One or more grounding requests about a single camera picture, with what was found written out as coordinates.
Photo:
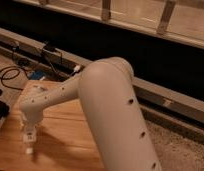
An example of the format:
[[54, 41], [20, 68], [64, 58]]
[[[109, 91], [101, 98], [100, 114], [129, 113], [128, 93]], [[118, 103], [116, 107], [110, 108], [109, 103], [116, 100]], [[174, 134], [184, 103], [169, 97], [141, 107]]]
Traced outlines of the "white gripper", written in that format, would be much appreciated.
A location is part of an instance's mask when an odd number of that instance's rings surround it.
[[21, 120], [23, 123], [22, 140], [27, 143], [27, 133], [33, 133], [33, 141], [37, 141], [37, 131], [35, 131], [36, 126], [42, 121], [41, 113], [23, 113], [21, 115]]

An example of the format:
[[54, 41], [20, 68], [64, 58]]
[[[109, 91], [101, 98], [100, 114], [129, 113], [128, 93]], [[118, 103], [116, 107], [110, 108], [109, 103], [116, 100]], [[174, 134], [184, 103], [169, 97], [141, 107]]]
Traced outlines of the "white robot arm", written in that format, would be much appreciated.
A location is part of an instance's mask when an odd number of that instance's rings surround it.
[[57, 87], [20, 102], [24, 136], [36, 140], [43, 110], [79, 99], [106, 171], [162, 171], [136, 98], [134, 71], [120, 57], [96, 60]]

